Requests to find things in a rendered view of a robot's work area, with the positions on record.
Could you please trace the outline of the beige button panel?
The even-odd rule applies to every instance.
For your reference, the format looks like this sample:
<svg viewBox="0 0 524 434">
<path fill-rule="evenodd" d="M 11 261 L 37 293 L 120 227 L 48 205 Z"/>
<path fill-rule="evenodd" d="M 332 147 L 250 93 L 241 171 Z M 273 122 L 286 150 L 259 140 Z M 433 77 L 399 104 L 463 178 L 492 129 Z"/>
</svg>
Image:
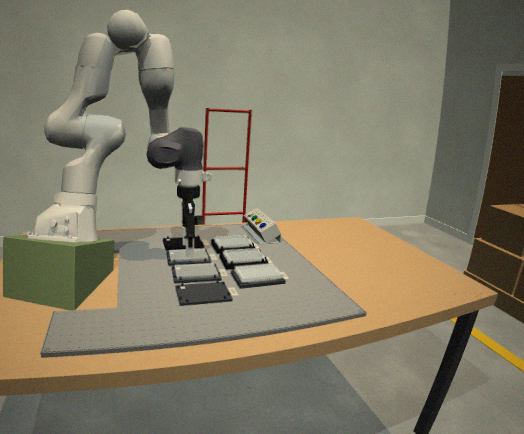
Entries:
<svg viewBox="0 0 524 434">
<path fill-rule="evenodd" d="M 259 244 L 281 243 L 281 232 L 277 224 L 255 208 L 244 215 L 248 225 L 243 226 Z"/>
</svg>

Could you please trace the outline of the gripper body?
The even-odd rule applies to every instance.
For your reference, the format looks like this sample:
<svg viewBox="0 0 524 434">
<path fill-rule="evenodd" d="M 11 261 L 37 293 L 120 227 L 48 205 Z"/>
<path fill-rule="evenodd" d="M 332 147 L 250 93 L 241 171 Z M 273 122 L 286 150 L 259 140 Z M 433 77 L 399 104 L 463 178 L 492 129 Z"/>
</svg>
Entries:
<svg viewBox="0 0 524 434">
<path fill-rule="evenodd" d="M 191 203 L 193 207 L 193 199 L 196 199 L 200 196 L 200 187 L 181 187 L 177 186 L 177 197 L 181 199 L 186 199 L 185 207 L 188 207 L 188 203 Z"/>
</svg>

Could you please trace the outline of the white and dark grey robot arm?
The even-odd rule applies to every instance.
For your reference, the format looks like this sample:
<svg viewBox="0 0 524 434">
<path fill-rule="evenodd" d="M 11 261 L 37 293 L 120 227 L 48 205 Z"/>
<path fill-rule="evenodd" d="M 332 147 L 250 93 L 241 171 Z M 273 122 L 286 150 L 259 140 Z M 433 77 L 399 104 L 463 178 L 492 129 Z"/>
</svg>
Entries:
<svg viewBox="0 0 524 434">
<path fill-rule="evenodd" d="M 125 141 L 126 131 L 122 120 L 87 114 L 86 107 L 107 96 L 116 55 L 135 52 L 138 59 L 139 82 L 150 118 L 148 162 L 159 169 L 176 166 L 175 183 L 181 187 L 196 187 L 211 179 L 202 167 L 201 132 L 188 127 L 169 132 L 168 105 L 174 86 L 169 39 L 150 34 L 140 16 L 130 10 L 114 13 L 107 29 L 105 35 L 94 33 L 84 38 L 71 93 L 45 122 L 44 132 L 50 143 L 86 150 L 65 165 L 61 192 L 54 195 L 55 204 L 37 216 L 34 230 L 26 233 L 28 239 L 98 241 L 94 194 L 99 171 L 106 157 Z"/>
</svg>

